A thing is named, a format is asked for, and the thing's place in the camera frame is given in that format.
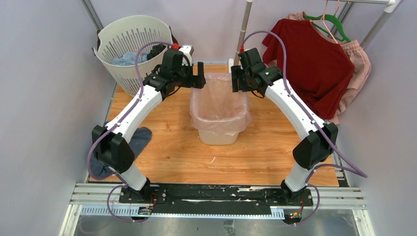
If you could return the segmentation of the pink plastic trash bag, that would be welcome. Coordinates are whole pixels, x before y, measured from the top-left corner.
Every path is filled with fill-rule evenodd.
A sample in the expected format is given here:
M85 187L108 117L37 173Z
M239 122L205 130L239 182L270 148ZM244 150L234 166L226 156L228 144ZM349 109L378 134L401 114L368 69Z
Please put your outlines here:
M216 134L233 135L244 131L252 121L248 94L232 91L230 73L205 73L204 77L204 87L191 92L192 126Z

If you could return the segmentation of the beige plastic trash bin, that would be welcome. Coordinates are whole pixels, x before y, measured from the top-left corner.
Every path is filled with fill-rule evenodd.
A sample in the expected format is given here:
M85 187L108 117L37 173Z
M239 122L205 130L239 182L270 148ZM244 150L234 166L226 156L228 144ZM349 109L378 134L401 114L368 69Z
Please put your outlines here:
M204 144L212 146L231 145L237 140L239 135L239 132L226 134L213 133L202 130L198 130L198 132L200 140Z

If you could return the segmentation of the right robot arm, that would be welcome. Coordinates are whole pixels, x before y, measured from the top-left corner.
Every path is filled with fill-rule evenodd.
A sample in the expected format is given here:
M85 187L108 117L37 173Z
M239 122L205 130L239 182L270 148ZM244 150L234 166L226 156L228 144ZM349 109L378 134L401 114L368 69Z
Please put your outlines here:
M240 65L231 67L233 92L258 92L271 100L293 125L301 142L293 149L295 164L281 182L279 198L287 205L300 200L314 168L323 164L333 153L338 128L317 117L284 80L277 67L267 67L256 48L241 50Z

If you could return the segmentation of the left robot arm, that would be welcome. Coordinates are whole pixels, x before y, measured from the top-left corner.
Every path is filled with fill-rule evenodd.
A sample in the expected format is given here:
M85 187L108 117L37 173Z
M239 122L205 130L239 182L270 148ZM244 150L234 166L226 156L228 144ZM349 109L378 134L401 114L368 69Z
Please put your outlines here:
M198 73L193 75L191 45L168 49L161 64L143 80L137 95L105 126L97 125L92 131L95 159L119 176L132 198L139 203L150 199L150 180L134 164L137 155L129 145L136 129L145 117L163 100L172 95L175 88L201 89L206 81L204 64L198 63Z

